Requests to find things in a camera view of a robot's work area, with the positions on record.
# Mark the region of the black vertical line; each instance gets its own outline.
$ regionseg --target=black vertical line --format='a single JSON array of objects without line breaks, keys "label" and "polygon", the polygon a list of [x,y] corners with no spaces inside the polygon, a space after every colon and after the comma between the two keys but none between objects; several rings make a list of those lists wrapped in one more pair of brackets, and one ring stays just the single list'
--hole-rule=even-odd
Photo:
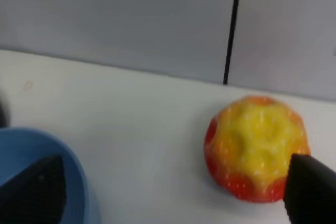
[{"label": "black vertical line", "polygon": [[229,40],[228,40],[228,43],[227,43],[227,52],[226,52],[226,61],[225,61],[223,84],[227,84],[227,80],[228,80],[228,77],[229,77],[229,69],[230,69],[230,61],[231,61],[233,40],[234,40],[234,37],[235,37],[235,28],[236,28],[236,21],[237,21],[238,5],[239,5],[239,0],[233,0]]}]

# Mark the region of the white table surface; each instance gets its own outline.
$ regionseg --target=white table surface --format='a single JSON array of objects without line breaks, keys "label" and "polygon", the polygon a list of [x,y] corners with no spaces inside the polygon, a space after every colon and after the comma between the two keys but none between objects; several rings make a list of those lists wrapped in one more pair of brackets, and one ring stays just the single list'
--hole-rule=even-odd
[{"label": "white table surface", "polygon": [[[211,117],[254,90],[0,51],[0,97],[12,126],[36,127],[77,154],[102,224],[289,223],[283,203],[234,199],[209,178]],[[336,168],[336,105],[273,95],[304,118],[312,154]]]}]

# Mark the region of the gray cabinet door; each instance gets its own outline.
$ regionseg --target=gray cabinet door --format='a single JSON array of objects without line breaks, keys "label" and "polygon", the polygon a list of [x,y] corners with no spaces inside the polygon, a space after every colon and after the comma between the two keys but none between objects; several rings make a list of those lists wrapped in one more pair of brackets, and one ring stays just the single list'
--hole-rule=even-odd
[{"label": "gray cabinet door", "polygon": [[222,82],[233,0],[0,0],[0,47]]},{"label": "gray cabinet door", "polygon": [[228,82],[336,99],[336,0],[239,0]]}]

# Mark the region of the blue bowl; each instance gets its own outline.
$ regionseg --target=blue bowl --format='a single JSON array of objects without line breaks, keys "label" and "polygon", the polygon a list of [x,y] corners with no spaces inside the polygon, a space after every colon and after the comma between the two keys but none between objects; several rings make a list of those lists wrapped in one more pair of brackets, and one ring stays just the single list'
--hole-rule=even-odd
[{"label": "blue bowl", "polygon": [[96,198],[84,171],[69,147],[55,137],[32,129],[0,129],[0,185],[38,159],[61,155],[67,202],[60,224],[99,224]]}]

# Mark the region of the red and yellow toy strawberry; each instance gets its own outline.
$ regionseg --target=red and yellow toy strawberry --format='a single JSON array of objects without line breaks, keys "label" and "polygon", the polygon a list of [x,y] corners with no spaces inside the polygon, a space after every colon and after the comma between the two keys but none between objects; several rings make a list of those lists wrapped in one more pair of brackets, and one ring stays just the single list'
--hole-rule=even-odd
[{"label": "red and yellow toy strawberry", "polygon": [[252,202],[283,198],[290,157],[310,155],[301,117],[269,97],[246,97],[212,119],[204,155],[214,180]]}]

